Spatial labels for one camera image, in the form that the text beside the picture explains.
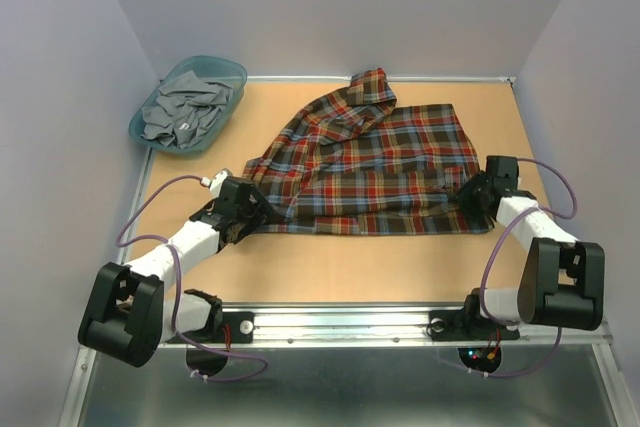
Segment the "teal plastic basket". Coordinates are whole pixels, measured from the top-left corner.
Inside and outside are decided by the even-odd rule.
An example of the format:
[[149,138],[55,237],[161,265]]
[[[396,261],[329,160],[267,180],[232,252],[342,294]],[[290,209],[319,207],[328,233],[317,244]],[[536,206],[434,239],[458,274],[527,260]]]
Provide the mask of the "teal plastic basket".
[[213,56],[180,62],[129,123],[137,143],[176,155],[206,151],[225,128],[244,95],[246,69]]

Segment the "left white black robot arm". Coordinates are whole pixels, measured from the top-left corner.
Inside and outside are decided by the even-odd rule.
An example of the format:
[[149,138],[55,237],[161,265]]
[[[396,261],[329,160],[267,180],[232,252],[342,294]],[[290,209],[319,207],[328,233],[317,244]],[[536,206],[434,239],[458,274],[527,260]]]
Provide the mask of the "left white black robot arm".
[[232,329],[221,300],[183,289],[183,276],[227,245],[278,221],[279,215],[252,182],[228,170],[191,179],[209,192],[209,202],[169,238],[117,235],[119,248],[140,241],[157,245],[138,258],[108,262],[98,270],[77,337],[82,346],[133,367],[146,364],[160,344],[179,338],[214,357],[212,371],[197,373],[210,379],[233,355]]

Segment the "plaid long sleeve shirt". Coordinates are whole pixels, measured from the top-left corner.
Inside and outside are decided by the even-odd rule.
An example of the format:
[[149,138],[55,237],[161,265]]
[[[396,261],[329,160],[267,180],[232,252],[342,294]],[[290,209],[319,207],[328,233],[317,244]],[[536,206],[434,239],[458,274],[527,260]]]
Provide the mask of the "plaid long sleeve shirt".
[[282,217],[266,232],[484,234],[454,200],[479,170],[453,106],[398,105],[378,68],[301,108],[243,176]]

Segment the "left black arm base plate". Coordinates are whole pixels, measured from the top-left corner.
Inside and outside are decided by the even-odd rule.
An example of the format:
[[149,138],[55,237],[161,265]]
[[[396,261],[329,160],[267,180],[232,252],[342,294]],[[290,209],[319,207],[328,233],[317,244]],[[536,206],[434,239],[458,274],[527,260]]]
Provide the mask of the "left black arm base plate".
[[252,311],[225,312],[213,332],[203,328],[185,332],[184,336],[202,344],[251,344],[254,339],[255,314]]

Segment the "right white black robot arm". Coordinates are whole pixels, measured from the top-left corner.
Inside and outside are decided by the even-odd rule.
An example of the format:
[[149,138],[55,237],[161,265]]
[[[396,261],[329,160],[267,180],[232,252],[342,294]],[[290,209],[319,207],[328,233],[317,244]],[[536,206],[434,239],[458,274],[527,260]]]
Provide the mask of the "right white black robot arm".
[[[604,315],[605,252],[597,243],[582,242],[555,220],[573,218],[577,200],[568,190],[572,210],[554,213],[536,197],[519,187],[523,158],[493,155],[485,169],[475,174],[456,194],[455,200],[468,222],[493,221],[504,231],[484,269],[480,287],[473,295],[478,303],[460,313],[463,331],[482,337],[495,325],[522,323],[594,331]],[[527,252],[519,286],[489,289],[488,277],[508,237]]]

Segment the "aluminium front rail frame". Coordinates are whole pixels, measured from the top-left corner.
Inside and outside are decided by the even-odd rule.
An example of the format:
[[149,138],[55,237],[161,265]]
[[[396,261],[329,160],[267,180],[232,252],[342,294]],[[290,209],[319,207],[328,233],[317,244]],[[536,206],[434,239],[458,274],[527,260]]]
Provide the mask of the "aluminium front rail frame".
[[429,313],[463,302],[223,303],[255,314],[251,344],[214,357],[179,338],[141,367],[82,346],[64,426],[635,426],[603,315],[594,331],[520,324],[515,341],[437,342]]

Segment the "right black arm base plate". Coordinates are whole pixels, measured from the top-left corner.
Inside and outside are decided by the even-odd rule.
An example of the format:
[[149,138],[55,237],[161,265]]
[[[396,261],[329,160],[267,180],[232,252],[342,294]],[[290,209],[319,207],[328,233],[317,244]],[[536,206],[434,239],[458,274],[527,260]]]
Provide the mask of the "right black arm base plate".
[[437,342],[520,339],[518,330],[509,330],[482,316],[467,314],[464,310],[431,311],[426,330],[427,335]]

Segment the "grey long sleeve shirt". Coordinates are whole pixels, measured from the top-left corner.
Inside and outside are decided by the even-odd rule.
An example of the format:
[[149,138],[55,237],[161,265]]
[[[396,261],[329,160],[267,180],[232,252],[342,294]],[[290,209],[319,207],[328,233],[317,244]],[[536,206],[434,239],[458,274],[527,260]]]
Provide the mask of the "grey long sleeve shirt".
[[232,87],[188,71],[159,88],[150,106],[144,106],[140,137],[162,147],[193,148],[222,124],[231,106]]

